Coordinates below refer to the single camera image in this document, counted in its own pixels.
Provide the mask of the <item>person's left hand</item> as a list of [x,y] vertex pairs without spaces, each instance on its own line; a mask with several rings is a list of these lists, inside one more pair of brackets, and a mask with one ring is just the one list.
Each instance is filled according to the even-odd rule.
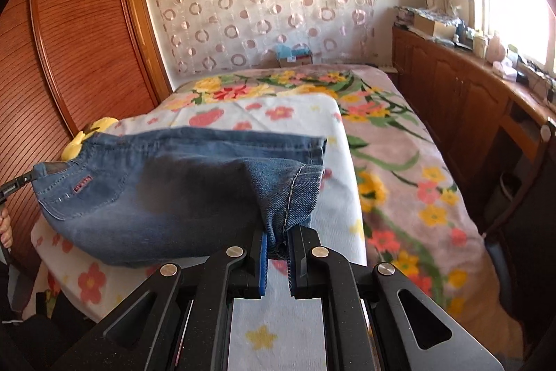
[[2,246],[9,250],[12,246],[13,237],[12,237],[11,218],[7,208],[3,208],[1,210],[0,234],[1,234]]

